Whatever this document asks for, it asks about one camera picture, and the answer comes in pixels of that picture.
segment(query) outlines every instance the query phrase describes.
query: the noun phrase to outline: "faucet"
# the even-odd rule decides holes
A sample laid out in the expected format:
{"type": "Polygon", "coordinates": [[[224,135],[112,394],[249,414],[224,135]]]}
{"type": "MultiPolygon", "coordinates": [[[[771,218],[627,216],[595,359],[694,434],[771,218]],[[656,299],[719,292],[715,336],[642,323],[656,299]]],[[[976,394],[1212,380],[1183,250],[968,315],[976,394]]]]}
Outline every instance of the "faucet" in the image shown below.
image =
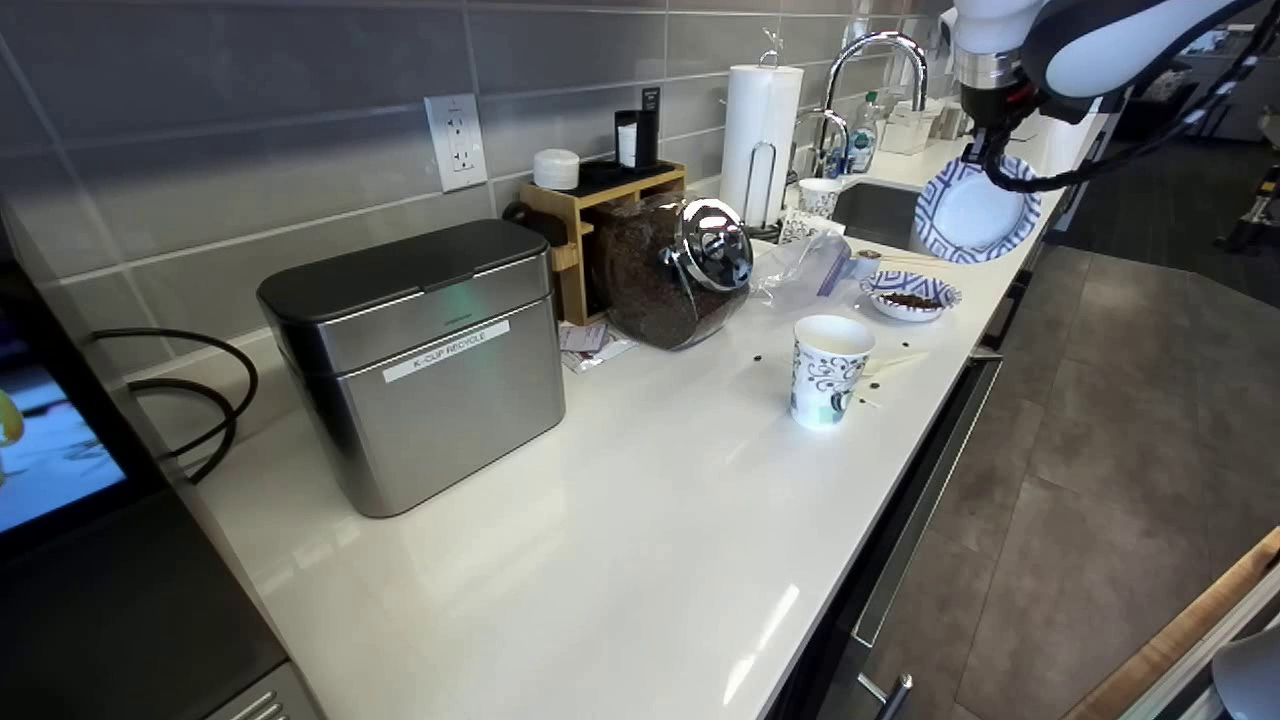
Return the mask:
{"type": "Polygon", "coordinates": [[[856,34],[848,38],[832,69],[827,69],[827,87],[825,87],[825,108],[819,108],[819,120],[816,120],[816,139],[813,139],[813,170],[825,176],[825,163],[827,163],[827,129],[832,129],[832,108],[838,108],[838,87],[842,87],[842,74],[843,74],[843,64],[869,54],[871,46],[898,46],[913,58],[913,108],[926,111],[930,103],[930,54],[926,46],[905,34],[905,32],[878,32],[878,34],[856,34]]]}

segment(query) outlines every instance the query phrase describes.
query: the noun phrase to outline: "kitchen sink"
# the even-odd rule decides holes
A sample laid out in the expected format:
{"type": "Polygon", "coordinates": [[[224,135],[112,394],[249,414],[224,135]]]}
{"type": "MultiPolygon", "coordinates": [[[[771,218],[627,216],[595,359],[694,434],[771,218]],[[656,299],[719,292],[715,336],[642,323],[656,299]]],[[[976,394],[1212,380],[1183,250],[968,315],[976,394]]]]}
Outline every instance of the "kitchen sink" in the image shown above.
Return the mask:
{"type": "Polygon", "coordinates": [[[886,183],[854,183],[842,191],[832,218],[856,241],[913,248],[917,194],[919,191],[886,183]]]}

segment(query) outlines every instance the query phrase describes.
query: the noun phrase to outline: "dish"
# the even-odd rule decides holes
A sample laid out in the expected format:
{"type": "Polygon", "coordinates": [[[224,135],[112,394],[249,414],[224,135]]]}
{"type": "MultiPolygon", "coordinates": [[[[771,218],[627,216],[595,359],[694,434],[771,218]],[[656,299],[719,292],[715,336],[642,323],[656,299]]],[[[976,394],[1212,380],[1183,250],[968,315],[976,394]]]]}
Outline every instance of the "dish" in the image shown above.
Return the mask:
{"type": "MultiPolygon", "coordinates": [[[[1032,176],[1026,159],[1003,159],[1003,176],[1032,176]]],[[[917,244],[950,264],[991,264],[1019,248],[1040,218],[1040,201],[1003,191],[981,163],[954,159],[917,201],[917,244]]]]}
{"type": "Polygon", "coordinates": [[[959,292],[935,274],[878,272],[869,279],[869,299],[888,318],[934,323],[959,299],[959,292]]]}

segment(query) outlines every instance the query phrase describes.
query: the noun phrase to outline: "electrical outlet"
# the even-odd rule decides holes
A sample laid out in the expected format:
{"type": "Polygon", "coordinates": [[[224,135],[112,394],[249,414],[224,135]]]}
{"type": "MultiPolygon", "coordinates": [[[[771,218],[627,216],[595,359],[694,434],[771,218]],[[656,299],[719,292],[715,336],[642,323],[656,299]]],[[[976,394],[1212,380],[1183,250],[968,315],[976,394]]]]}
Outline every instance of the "electrical outlet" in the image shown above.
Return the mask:
{"type": "Polygon", "coordinates": [[[448,191],[485,183],[488,170],[476,94],[428,94],[426,108],[432,122],[440,183],[448,191]]]}

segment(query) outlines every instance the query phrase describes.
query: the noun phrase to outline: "screen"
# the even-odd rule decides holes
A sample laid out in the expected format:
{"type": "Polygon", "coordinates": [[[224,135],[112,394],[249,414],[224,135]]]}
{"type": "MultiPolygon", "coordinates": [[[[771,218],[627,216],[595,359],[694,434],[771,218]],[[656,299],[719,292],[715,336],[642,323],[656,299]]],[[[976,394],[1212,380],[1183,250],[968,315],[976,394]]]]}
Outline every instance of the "screen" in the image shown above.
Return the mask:
{"type": "Polygon", "coordinates": [[[0,315],[0,531],[120,481],[120,465],[82,409],[0,315]]]}

